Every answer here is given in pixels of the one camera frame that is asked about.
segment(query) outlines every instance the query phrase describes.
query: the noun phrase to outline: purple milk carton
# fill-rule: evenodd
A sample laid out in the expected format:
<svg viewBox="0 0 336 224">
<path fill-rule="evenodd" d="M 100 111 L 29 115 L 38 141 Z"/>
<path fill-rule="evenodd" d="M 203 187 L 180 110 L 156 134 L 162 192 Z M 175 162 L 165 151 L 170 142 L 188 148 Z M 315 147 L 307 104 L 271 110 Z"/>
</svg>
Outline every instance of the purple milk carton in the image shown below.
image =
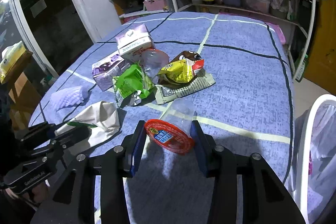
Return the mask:
<svg viewBox="0 0 336 224">
<path fill-rule="evenodd" d="M 92 76 L 98 87 L 105 91 L 113 86 L 113 76 L 120 76 L 129 67 L 130 63 L 115 51 L 92 65 Z"/>
</svg>

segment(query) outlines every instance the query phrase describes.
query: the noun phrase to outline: green snack wrapper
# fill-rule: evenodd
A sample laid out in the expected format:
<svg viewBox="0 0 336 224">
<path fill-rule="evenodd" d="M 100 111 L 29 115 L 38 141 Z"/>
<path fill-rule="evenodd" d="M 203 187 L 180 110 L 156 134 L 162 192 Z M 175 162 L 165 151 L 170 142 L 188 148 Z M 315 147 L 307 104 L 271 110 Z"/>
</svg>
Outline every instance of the green snack wrapper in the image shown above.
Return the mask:
<svg viewBox="0 0 336 224">
<path fill-rule="evenodd" d="M 114 76 L 113 84 L 118 107 L 130 95 L 135 95 L 136 99 L 132 100 L 132 105 L 137 105 L 141 99 L 151 93 L 150 90 L 154 87 L 151 79 L 137 63 L 131 65 L 122 75 Z"/>
</svg>

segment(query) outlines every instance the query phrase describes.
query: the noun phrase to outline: glass door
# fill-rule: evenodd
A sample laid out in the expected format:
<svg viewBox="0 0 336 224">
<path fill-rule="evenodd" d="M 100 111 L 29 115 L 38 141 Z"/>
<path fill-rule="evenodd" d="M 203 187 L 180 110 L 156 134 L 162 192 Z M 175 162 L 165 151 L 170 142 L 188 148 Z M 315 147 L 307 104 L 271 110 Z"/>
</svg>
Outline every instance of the glass door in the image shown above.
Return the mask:
<svg viewBox="0 0 336 224">
<path fill-rule="evenodd" d="M 58 75 L 93 45 L 72 0 L 19 0 L 25 20 Z"/>
</svg>

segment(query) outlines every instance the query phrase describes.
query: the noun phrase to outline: pink basket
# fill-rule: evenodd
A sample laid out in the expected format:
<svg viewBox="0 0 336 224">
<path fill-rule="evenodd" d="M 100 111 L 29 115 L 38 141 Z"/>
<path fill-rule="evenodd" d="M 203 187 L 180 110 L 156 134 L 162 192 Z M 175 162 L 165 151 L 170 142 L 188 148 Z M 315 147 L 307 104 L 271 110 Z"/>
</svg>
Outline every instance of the pink basket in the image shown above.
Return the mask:
<svg viewBox="0 0 336 224">
<path fill-rule="evenodd" d="M 162 10 L 163 7 L 167 6 L 166 0 L 154 0 L 154 2 L 144 1 L 147 11 L 157 11 Z"/>
</svg>

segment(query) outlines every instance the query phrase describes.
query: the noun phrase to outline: metal screw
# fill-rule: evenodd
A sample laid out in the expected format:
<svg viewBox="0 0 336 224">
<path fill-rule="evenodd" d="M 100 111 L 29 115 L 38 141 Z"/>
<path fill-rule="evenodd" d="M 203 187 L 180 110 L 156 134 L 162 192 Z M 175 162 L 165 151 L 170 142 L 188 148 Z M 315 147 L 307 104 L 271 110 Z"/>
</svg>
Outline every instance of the metal screw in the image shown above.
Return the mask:
<svg viewBox="0 0 336 224">
<path fill-rule="evenodd" d="M 255 160 L 260 160 L 261 159 L 261 155 L 258 153 L 253 153 L 252 154 L 252 158 L 254 158 Z"/>
<path fill-rule="evenodd" d="M 82 161 L 85 159 L 85 155 L 84 154 L 79 154 L 77 157 L 76 157 L 76 160 L 78 161 Z"/>
<path fill-rule="evenodd" d="M 222 152 L 222 151 L 224 151 L 224 146 L 222 146 L 222 145 L 216 145 L 216 146 L 215 146 L 215 150 L 216 150 L 217 152 Z"/>
<path fill-rule="evenodd" d="M 121 146 L 121 145 L 117 145 L 113 148 L 113 151 L 115 153 L 119 153 L 119 152 L 122 152 L 124 150 L 124 148 Z"/>
</svg>

